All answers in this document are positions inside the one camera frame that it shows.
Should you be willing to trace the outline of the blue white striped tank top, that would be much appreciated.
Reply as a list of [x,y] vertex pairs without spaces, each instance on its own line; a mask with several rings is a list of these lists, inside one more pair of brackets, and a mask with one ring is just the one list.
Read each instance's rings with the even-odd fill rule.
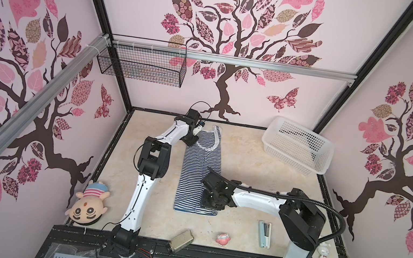
[[221,172],[222,129],[214,125],[211,130],[200,131],[195,144],[185,149],[180,181],[176,190],[173,208],[177,212],[216,216],[214,209],[204,207],[202,179],[213,169]]

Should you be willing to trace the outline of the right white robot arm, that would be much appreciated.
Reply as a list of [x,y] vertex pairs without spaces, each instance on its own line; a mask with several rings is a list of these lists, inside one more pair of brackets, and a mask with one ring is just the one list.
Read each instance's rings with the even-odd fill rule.
[[201,183],[204,207],[217,211],[243,207],[281,219],[290,240],[283,258],[311,258],[321,243],[336,239],[347,228],[342,214],[300,189],[268,192],[229,180],[212,169]]

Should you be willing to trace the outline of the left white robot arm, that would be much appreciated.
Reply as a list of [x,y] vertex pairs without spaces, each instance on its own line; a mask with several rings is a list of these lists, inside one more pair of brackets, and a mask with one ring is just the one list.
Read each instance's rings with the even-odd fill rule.
[[144,140],[134,164],[138,172],[134,193],[125,215],[111,232],[113,247],[128,254],[136,251],[146,203],[155,185],[168,171],[173,146],[181,141],[187,146],[195,144],[204,124],[201,114],[190,108],[186,114],[176,116],[164,133]]

